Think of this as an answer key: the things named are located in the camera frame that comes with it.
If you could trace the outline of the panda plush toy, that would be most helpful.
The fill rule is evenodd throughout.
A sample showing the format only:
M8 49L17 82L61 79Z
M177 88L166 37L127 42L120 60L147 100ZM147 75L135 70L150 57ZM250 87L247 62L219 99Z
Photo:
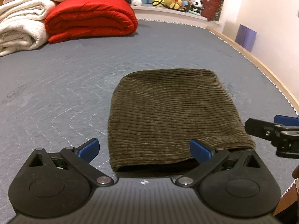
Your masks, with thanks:
M194 0L191 5L191 11L201 14L204 10L203 1L202 0Z

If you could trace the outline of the purple box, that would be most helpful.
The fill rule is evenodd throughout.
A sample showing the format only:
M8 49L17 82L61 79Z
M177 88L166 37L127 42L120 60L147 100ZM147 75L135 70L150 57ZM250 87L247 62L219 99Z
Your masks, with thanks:
M247 51L251 52L256 39L256 34L256 31L240 24L235 38L235 42L241 45Z

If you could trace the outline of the grey quilted mattress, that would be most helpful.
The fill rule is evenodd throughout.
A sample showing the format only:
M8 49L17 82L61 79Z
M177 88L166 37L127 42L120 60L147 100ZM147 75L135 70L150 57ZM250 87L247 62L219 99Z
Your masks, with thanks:
M150 69L214 71L243 121L295 116L286 98L249 60L199 27L140 21L132 36L85 38L1 58L1 223L14 217L8 188L31 152L100 141L92 164L113 176L107 121L115 87Z

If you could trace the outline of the cream folded blanket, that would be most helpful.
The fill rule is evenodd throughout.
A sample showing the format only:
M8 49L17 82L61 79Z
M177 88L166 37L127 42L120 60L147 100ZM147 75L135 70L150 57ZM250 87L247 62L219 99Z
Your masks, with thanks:
M45 19L55 7L51 0L14 0L1 5L1 56L43 46L49 38Z

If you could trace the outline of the red folded blanket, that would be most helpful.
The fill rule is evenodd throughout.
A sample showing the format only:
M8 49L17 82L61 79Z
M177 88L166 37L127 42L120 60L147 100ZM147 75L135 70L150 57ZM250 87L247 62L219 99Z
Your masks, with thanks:
M68 0L59 3L45 19L49 43L133 34L138 21L125 0Z

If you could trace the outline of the yellow plush toy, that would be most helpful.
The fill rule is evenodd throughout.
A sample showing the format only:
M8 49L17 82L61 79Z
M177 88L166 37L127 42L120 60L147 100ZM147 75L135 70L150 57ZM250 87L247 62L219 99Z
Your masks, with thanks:
M191 8L191 0L152 0L152 5L186 12Z

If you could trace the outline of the olive corduroy pants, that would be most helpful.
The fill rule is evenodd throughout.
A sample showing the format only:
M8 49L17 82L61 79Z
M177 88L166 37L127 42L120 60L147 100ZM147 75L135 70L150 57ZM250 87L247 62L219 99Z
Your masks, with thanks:
M189 160L193 139L211 148L255 148L233 100L213 71L144 70L120 80L108 118L114 171Z

